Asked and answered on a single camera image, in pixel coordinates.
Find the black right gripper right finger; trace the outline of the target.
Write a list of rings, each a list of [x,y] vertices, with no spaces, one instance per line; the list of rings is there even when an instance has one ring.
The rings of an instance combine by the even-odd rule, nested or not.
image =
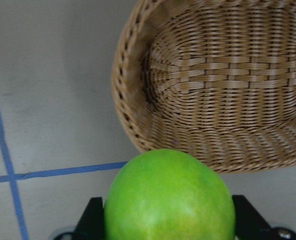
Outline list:
[[[285,227],[271,227],[243,195],[232,196],[239,240],[296,240],[296,233]]]

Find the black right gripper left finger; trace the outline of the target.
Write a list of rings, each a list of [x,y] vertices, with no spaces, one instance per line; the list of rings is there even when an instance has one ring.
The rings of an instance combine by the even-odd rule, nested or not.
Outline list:
[[[101,197],[89,200],[75,230],[75,240],[102,240],[104,238],[104,210]]]

